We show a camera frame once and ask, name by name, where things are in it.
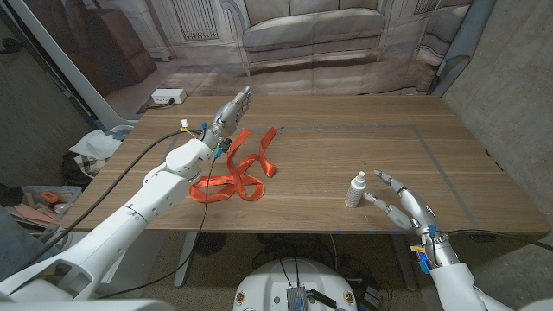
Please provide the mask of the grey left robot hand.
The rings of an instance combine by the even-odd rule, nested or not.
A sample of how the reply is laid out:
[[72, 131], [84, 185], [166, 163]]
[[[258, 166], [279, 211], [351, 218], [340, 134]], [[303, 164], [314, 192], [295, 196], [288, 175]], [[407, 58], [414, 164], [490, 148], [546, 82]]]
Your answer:
[[213, 117], [210, 125], [203, 130], [199, 140], [210, 149], [229, 138], [237, 129], [244, 114], [251, 106], [251, 88], [246, 86], [236, 97], [221, 106]]

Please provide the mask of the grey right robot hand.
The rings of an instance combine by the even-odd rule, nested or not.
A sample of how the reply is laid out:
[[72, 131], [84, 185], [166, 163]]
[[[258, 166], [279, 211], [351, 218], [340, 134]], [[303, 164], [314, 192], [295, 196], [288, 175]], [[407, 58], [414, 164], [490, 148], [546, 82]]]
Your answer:
[[425, 257], [429, 261], [429, 267], [434, 269], [460, 263], [447, 235], [437, 229], [435, 214], [429, 205], [398, 179], [377, 169], [374, 170], [374, 174], [396, 192], [402, 208], [408, 214], [401, 212], [396, 206], [384, 202], [373, 194], [364, 193], [364, 198], [384, 211], [395, 225], [416, 232], [421, 239], [421, 246], [424, 248]]

